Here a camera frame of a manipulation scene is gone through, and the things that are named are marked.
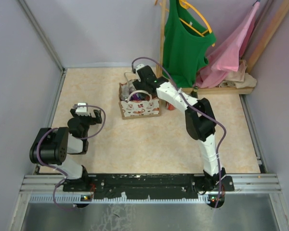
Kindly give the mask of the red cola can front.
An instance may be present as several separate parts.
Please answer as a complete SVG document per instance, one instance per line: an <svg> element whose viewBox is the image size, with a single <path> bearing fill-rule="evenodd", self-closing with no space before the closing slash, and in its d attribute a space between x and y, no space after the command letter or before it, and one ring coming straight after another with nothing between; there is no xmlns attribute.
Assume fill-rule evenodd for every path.
<svg viewBox="0 0 289 231"><path fill-rule="evenodd" d="M175 110L175 107L172 104L170 104L169 102L166 102L165 106L166 106L167 110L170 110L170 111Z"/></svg>

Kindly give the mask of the green glass bottle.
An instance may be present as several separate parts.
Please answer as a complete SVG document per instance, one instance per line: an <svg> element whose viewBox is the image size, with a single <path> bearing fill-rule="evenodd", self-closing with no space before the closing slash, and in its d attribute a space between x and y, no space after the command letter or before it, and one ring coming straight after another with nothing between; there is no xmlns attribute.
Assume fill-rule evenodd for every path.
<svg viewBox="0 0 289 231"><path fill-rule="evenodd" d="M194 86L192 88L192 91L190 92L190 96L193 98L198 98L198 87Z"/></svg>

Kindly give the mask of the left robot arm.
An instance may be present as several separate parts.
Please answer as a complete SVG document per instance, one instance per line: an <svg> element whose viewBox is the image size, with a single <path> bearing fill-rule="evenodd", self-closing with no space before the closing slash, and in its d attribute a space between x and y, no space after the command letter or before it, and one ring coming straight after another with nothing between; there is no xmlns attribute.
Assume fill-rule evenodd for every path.
<svg viewBox="0 0 289 231"><path fill-rule="evenodd" d="M91 114L89 107L86 103L74 105L66 127L41 128L29 151L33 164L57 170L64 176L60 185L65 192L89 191L93 185L86 168L70 157L86 154L88 139L101 132L105 125L105 111L93 106Z"/></svg>

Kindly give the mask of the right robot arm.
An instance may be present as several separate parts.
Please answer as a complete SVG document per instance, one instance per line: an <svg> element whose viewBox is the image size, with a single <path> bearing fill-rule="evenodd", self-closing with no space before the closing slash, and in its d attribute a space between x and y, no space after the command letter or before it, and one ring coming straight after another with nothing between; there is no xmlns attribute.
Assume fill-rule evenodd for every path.
<svg viewBox="0 0 289 231"><path fill-rule="evenodd" d="M204 180L201 191L221 190L225 169L219 160L215 144L216 123L210 102L187 95L181 89L176 89L164 77L157 78L152 68L140 64L132 68L137 75L133 85L137 90L143 90L156 95L159 99L173 105L185 116L185 127L188 135L198 141L204 165Z"/></svg>

